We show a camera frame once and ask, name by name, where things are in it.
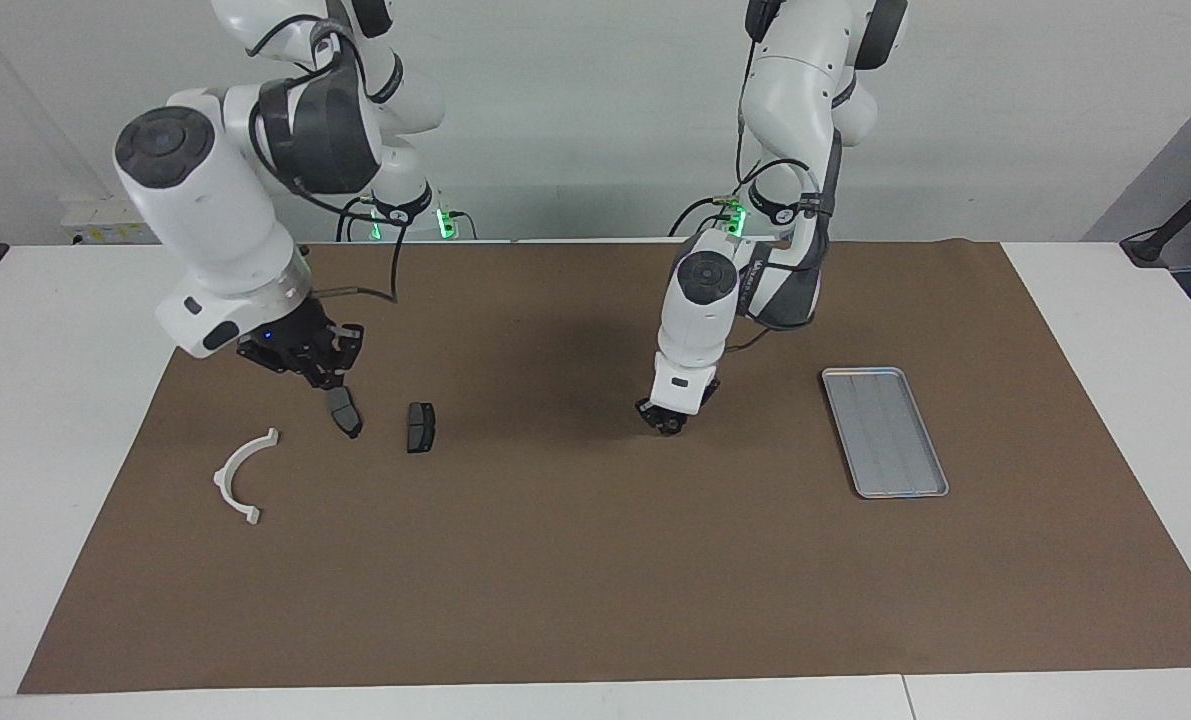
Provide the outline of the black stand pole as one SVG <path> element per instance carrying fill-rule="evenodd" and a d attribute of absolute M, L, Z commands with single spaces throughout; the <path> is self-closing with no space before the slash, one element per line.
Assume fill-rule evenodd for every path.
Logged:
<path fill-rule="evenodd" d="M 1130 259 L 1139 268 L 1166 268 L 1162 261 L 1162 250 L 1170 242 L 1174 240 L 1183 228 L 1191 223 L 1191 196 L 1180 209 L 1176 209 L 1166 223 L 1156 225 L 1156 228 L 1140 231 L 1125 237 L 1120 242 L 1120 249 L 1124 251 L 1127 259 Z"/>

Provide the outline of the white curved plastic bracket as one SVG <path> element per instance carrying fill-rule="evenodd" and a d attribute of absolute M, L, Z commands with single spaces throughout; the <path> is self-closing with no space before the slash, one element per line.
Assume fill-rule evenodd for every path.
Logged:
<path fill-rule="evenodd" d="M 251 442 L 243 443 L 241 447 L 237 447 L 224 464 L 216 470 L 214 475 L 212 475 L 212 483 L 214 483 L 217 492 L 220 493 L 223 502 L 230 511 L 239 512 L 244 521 L 251 525 L 251 527 L 256 527 L 260 524 L 262 511 L 256 505 L 244 503 L 239 497 L 235 496 L 233 482 L 244 462 L 251 459 L 256 453 L 266 451 L 267 447 L 278 446 L 279 442 L 280 430 L 274 427 L 267 428 L 266 434 L 252 438 Z"/>

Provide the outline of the silver metal tray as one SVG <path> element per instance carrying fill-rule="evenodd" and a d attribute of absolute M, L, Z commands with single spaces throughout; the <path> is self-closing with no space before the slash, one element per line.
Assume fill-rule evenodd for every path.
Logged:
<path fill-rule="evenodd" d="M 859 497 L 947 496 L 950 483 L 900 368 L 834 367 L 819 378 Z"/>

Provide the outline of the white power strip box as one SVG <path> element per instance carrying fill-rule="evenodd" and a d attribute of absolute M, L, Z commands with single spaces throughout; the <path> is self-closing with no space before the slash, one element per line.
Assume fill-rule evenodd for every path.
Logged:
<path fill-rule="evenodd" d="M 141 211 L 125 198 L 61 204 L 60 227 L 70 245 L 160 245 Z"/>

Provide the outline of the brown table mat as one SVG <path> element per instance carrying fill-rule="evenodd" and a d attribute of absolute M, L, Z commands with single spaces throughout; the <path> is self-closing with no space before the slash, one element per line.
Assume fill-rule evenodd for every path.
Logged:
<path fill-rule="evenodd" d="M 367 328 L 358 439 L 175 352 L 20 691 L 1191 666 L 1191 572 L 999 246 L 838 243 L 815 323 L 665 437 L 673 252 L 409 249 L 399 305 L 328 305 Z M 906 374 L 947 496 L 856 495 L 834 367 Z M 272 427 L 251 527 L 212 475 Z"/>

